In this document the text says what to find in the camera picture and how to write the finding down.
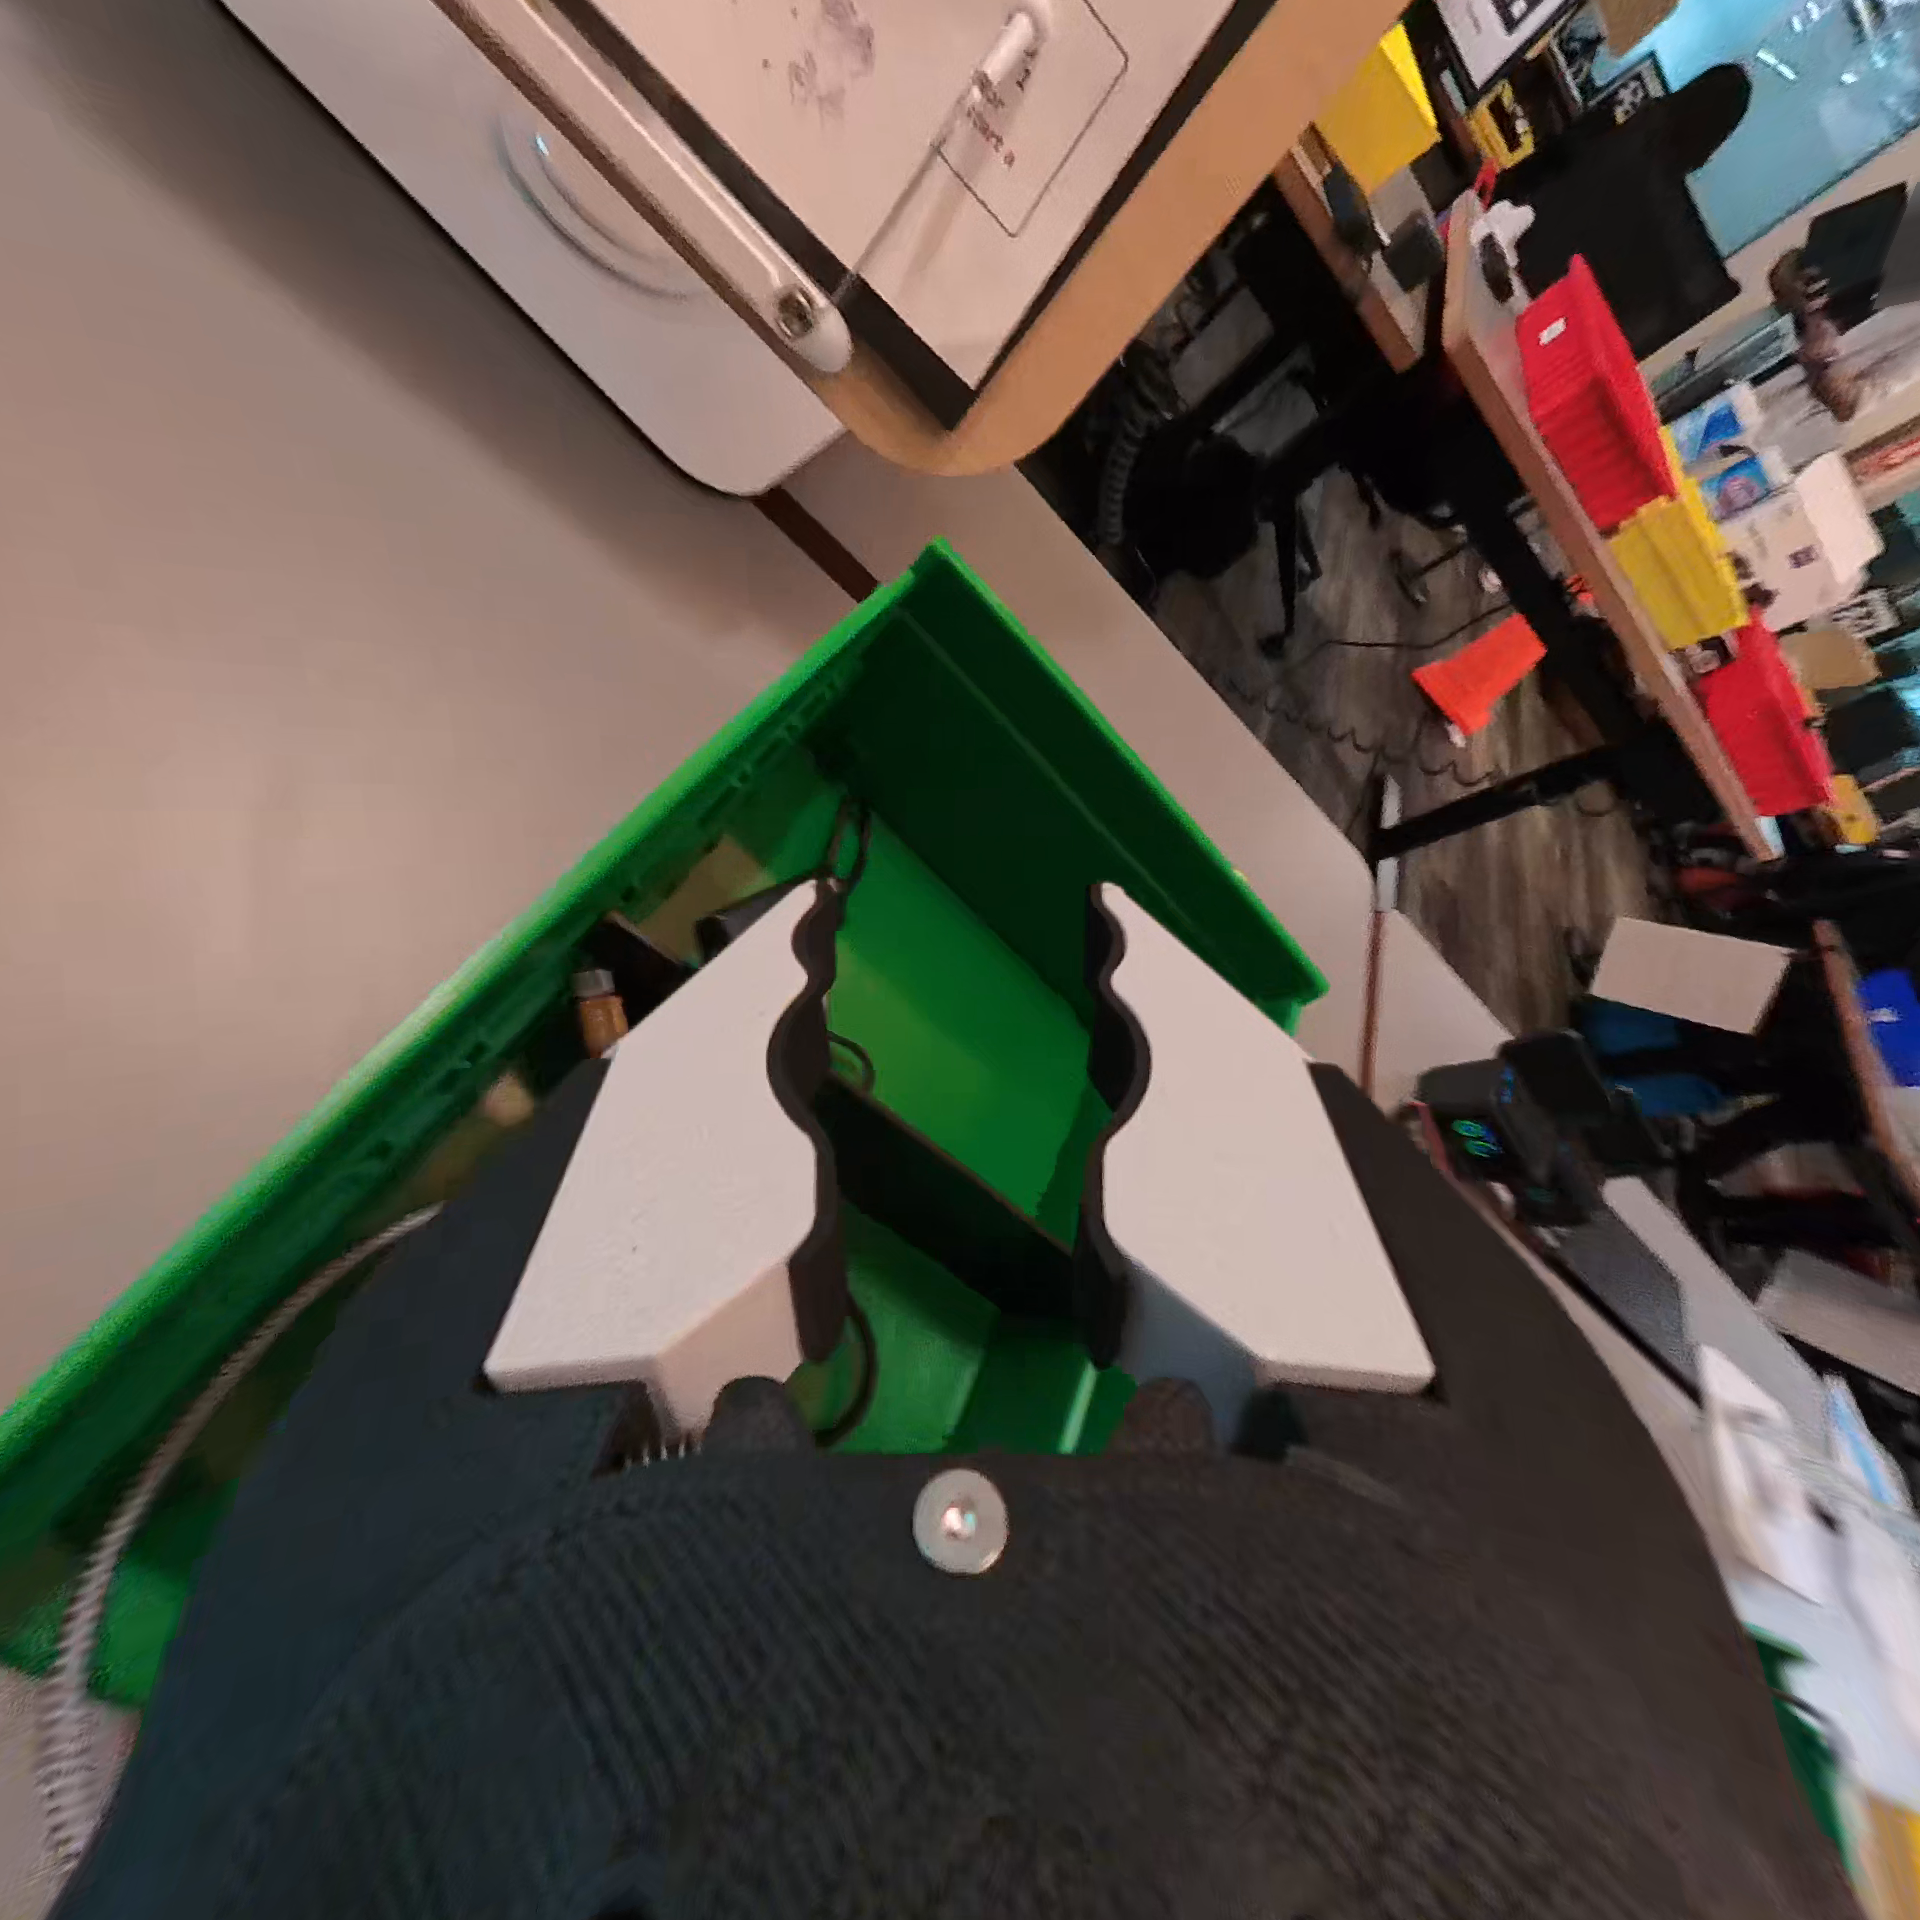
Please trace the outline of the long wooden table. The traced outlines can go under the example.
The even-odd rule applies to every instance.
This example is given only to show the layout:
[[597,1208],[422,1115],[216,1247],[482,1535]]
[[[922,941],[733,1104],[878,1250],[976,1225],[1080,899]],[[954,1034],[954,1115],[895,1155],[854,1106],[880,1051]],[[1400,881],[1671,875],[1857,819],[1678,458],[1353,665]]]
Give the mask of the long wooden table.
[[1543,642],[1546,683],[1586,717],[1594,743],[1447,807],[1447,818],[1486,825],[1527,803],[1608,783],[1624,803],[1666,826],[1720,825],[1745,853],[1767,858],[1774,848],[1737,768],[1529,416],[1518,325],[1482,265],[1480,226],[1480,198],[1464,191],[1447,216],[1435,350],[1562,559],[1586,584],[1591,613],[1542,562],[1490,480],[1459,481],[1461,527],[1499,576],[1509,606]]

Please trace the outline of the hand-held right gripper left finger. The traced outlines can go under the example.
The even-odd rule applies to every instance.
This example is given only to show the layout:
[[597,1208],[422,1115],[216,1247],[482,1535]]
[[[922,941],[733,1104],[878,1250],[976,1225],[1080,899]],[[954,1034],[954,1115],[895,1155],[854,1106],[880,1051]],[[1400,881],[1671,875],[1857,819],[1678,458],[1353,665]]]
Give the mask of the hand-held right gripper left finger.
[[498,1393],[635,1385],[664,1437],[726,1385],[829,1362],[848,1320],[829,993],[848,894],[797,880],[613,1047],[503,1312]]

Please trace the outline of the orange floor marker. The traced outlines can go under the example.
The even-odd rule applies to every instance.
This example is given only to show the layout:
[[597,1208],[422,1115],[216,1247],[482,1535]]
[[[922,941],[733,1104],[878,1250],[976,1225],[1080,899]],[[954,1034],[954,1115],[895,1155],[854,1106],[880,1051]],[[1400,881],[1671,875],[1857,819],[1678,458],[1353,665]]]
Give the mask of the orange floor marker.
[[1455,739],[1486,731],[1499,703],[1546,659],[1546,645],[1521,613],[1464,642],[1453,656],[1418,665],[1414,686]]

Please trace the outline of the wooden document stand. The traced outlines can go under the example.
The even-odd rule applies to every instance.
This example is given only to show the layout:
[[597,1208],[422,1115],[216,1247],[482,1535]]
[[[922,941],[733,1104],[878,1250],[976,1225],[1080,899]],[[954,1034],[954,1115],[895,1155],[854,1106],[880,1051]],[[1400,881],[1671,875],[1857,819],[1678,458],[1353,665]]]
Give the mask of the wooden document stand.
[[667,461],[1037,449],[1402,5],[224,10]]

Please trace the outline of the white cardboard box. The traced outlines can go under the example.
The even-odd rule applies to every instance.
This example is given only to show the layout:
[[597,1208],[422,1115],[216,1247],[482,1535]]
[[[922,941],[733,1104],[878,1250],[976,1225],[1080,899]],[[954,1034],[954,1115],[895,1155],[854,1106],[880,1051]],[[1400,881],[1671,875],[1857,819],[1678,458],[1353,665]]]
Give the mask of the white cardboard box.
[[1617,918],[1589,993],[1749,1038],[1769,1016],[1795,958],[1795,947],[1727,931]]

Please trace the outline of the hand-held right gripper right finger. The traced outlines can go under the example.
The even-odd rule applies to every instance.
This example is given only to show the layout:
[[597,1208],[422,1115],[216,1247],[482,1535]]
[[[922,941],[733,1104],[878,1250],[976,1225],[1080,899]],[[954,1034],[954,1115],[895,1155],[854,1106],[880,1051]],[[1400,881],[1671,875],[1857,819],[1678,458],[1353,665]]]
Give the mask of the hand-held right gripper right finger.
[[1107,1109],[1073,1235],[1098,1369],[1241,1425],[1279,1387],[1419,1397],[1435,1363],[1312,1055],[1111,880],[1088,888],[1088,1081]]

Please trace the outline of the black flat pad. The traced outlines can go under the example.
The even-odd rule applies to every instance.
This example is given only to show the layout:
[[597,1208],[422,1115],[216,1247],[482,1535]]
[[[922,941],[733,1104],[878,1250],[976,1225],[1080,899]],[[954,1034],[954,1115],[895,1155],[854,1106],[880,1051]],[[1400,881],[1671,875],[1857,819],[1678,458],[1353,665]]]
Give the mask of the black flat pad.
[[1578,1223],[1543,1230],[1552,1266],[1664,1379],[1702,1399],[1696,1344],[1683,1282],[1621,1214],[1621,1198],[1641,1192],[1637,1174],[1615,1174]]

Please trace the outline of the short wooden table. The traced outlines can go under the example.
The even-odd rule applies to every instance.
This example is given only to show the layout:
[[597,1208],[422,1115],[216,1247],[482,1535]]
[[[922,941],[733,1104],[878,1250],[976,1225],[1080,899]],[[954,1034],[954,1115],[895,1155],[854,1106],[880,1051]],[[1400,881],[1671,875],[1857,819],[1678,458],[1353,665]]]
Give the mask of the short wooden table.
[[1374,198],[1315,129],[1287,147],[1274,183],[1383,361],[1415,369],[1429,345],[1432,294],[1406,285],[1389,259]]

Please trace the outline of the yellow plastic bin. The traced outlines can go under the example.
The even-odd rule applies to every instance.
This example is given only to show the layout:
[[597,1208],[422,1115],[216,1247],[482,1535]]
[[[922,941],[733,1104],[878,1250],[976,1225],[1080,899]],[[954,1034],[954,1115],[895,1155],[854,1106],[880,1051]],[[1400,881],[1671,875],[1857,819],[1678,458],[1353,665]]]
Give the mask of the yellow plastic bin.
[[1439,118],[1409,30],[1395,25],[1317,115],[1353,176],[1395,174],[1439,139]]
[[1741,632],[1749,603],[1737,566],[1698,481],[1683,472],[1678,490],[1641,505],[1608,546],[1671,650]]

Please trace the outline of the grey desk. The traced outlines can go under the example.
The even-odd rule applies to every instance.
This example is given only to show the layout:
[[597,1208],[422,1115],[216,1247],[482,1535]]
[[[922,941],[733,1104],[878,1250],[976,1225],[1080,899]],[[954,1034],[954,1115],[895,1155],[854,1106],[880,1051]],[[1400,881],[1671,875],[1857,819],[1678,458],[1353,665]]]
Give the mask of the grey desk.
[[[889,471],[1328,991],[1367,871],[1022,489]],[[686,487],[216,5],[5,5],[5,1312],[64,1351],[854,610]],[[57,1914],[1858,1914],[1615,1370],[1287,1031],[1419,1397],[1093,1363],[1091,1448],[848,1450],[878,1147],[818,1115],[829,1362],[664,1437],[485,1358],[608,1055],[777,888],[734,842],[570,981],[583,1061],[329,1333],[127,1606],[151,1667]]]

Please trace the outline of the white paper sheets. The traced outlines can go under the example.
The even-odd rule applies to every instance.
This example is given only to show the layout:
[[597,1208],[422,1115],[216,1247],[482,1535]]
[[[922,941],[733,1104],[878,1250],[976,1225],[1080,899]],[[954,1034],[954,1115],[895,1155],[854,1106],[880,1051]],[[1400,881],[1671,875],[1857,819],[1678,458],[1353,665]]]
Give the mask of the white paper sheets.
[[1782,1403],[1704,1344],[1696,1382],[1735,1610],[1793,1650],[1858,1789],[1919,1809],[1915,1511],[1839,1379]]

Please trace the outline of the red plastic bin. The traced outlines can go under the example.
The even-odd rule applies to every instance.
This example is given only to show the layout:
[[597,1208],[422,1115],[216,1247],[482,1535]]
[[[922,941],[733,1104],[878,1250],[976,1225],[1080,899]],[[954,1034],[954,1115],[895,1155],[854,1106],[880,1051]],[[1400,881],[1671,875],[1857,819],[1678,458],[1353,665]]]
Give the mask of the red plastic bin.
[[1769,818],[1825,809],[1834,760],[1774,629],[1754,613],[1727,642],[1731,656],[1695,691],[1747,802]]
[[1602,534],[1678,494],[1641,365],[1583,254],[1517,322],[1527,416]]

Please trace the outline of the black office chair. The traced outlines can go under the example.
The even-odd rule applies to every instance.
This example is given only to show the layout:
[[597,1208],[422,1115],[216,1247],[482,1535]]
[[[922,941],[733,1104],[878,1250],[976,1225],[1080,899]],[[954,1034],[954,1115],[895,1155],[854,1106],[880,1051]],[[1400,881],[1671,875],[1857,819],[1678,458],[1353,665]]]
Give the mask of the black office chair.
[[1282,448],[1254,453],[1238,438],[1201,438],[1165,427],[1144,446],[1120,497],[1120,552],[1136,583],[1158,589],[1175,576],[1215,581],[1262,533],[1271,534],[1280,625],[1261,639],[1262,656],[1286,656],[1305,584],[1322,577],[1307,494],[1330,466],[1328,422],[1311,421]]

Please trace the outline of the green plastic bin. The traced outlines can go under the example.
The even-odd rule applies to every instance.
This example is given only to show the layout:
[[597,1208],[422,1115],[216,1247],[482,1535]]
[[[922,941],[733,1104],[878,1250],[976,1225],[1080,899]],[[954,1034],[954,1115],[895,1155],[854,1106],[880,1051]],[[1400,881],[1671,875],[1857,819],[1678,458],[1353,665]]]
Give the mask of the green plastic bin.
[[1328,981],[1254,885],[938,541],[726,721],[323,1101],[5,1409],[5,1665],[47,1672],[87,1547],[216,1363],[383,1216],[505,1070],[583,1061],[570,981],[726,842],[770,880],[866,825],[831,1027],[873,1072],[829,1089],[856,1294],[880,1351],[848,1450],[954,1434],[1091,1448],[1118,1387],[1000,1312],[1066,1315],[1069,1242],[1107,1104],[1088,1081],[1088,887],[1115,880],[1275,1026]]
[[1803,1698],[1797,1672],[1809,1657],[1763,1627],[1749,1624],[1747,1639],[1758,1653],[1767,1694],[1784,1734],[1793,1776],[1809,1798],[1818,1826],[1834,1847],[1846,1847],[1846,1818],[1841,1808],[1841,1750],[1825,1714]]

